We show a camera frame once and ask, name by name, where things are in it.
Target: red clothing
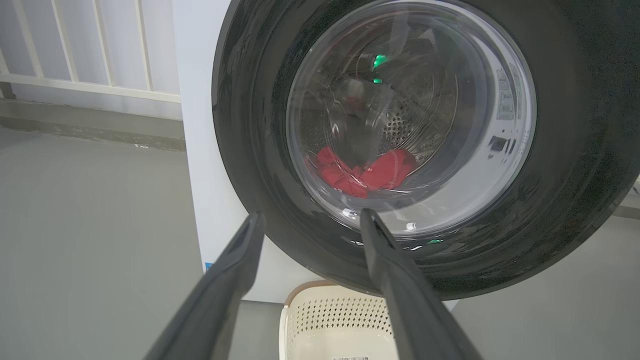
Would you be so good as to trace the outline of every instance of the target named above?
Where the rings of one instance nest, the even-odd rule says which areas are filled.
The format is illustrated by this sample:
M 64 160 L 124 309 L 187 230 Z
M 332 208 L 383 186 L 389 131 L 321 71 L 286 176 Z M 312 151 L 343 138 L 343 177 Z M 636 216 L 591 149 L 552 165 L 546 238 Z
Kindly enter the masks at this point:
M 413 155 L 404 149 L 391 150 L 380 156 L 364 173 L 360 167 L 349 168 L 328 147 L 318 152 L 317 160 L 318 174 L 327 184 L 361 198 L 366 198 L 369 191 L 400 186 L 416 166 Z

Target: front-loading washing machine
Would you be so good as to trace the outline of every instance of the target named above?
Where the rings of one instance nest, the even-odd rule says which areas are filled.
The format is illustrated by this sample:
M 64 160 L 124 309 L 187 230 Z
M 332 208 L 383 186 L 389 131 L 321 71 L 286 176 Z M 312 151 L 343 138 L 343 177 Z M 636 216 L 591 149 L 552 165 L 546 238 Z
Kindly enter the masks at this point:
M 265 243 L 248 299 L 282 301 L 317 276 L 379 293 L 365 208 L 443 299 L 503 288 L 584 242 L 640 172 L 631 4 L 173 9 L 203 267 L 247 210 L 266 214 L 277 246 Z

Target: green light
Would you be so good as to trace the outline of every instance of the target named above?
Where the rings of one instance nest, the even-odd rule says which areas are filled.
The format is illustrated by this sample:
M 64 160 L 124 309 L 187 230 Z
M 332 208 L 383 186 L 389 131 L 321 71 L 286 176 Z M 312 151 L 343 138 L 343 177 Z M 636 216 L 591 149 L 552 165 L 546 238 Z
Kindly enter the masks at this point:
M 387 57 L 385 55 L 376 55 L 376 59 L 373 60 L 373 68 L 375 69 L 376 67 L 379 67 L 383 62 L 385 62 L 387 60 Z

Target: barcode label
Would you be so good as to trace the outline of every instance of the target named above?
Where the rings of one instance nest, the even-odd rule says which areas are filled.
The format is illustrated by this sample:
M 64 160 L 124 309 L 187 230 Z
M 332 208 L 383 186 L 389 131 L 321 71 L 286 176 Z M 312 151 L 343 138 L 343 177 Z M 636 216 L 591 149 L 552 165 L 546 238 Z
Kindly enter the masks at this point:
M 369 356 L 333 357 L 331 360 L 369 360 Z

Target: concrete ledge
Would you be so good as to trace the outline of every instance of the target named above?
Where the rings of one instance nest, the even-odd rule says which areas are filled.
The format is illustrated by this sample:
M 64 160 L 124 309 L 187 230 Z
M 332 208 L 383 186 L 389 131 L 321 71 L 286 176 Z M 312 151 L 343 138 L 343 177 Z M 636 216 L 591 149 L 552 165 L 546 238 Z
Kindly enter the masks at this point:
M 0 126 L 12 130 L 185 152 L 182 122 L 37 102 L 0 101 Z

